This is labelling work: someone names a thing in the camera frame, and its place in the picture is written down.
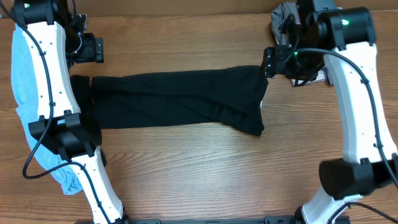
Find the black t-shirt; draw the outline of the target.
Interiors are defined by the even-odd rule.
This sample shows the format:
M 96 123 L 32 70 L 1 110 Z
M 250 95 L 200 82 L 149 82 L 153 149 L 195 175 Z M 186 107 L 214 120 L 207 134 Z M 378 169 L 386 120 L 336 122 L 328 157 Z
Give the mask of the black t-shirt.
M 94 77 L 94 116 L 104 129 L 222 123 L 253 136 L 264 130 L 268 81 L 259 66 Z

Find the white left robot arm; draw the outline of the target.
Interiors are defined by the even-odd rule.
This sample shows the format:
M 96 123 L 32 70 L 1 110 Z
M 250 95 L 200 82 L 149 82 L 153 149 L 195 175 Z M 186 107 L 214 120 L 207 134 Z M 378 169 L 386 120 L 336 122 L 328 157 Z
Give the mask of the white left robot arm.
M 37 85 L 37 120 L 29 123 L 30 135 L 60 156 L 58 169 L 75 173 L 93 223 L 129 223 L 104 168 L 100 127 L 81 112 L 70 83 L 72 65 L 104 61 L 103 39 L 86 32 L 87 16 L 70 12 L 66 1 L 15 1 L 10 15 L 29 46 Z

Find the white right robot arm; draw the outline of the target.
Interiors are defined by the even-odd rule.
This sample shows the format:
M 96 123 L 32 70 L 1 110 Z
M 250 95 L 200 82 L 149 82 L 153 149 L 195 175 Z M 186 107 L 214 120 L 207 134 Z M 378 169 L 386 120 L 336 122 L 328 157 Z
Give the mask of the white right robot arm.
M 319 166 L 321 186 L 287 223 L 343 223 L 341 214 L 376 189 L 397 183 L 397 147 L 388 130 L 376 70 L 376 31 L 365 7 L 301 0 L 281 24 L 285 45 L 264 51 L 268 78 L 304 85 L 321 69 L 334 86 L 343 128 L 343 156 Z

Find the folded grey shorts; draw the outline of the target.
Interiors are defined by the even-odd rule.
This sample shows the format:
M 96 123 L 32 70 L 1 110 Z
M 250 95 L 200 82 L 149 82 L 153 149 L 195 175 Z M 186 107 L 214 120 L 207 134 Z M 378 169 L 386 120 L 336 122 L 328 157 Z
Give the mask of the folded grey shorts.
M 300 25 L 299 14 L 295 2 L 282 2 L 271 12 L 271 29 L 278 44 L 288 43 L 287 35 L 281 31 L 282 24 L 293 14 L 296 24 Z

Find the light blue t-shirt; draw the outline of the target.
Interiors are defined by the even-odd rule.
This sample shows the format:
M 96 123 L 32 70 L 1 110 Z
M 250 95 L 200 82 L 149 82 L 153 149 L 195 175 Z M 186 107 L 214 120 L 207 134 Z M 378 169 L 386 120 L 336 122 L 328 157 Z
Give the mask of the light blue t-shirt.
M 23 30 L 16 27 L 12 37 L 11 86 L 17 103 L 16 113 L 22 123 L 27 143 L 33 149 L 37 141 L 30 135 L 28 124 L 37 121 L 38 95 L 34 66 Z M 65 166 L 51 173 L 65 195 L 75 195 L 83 190 L 71 167 Z

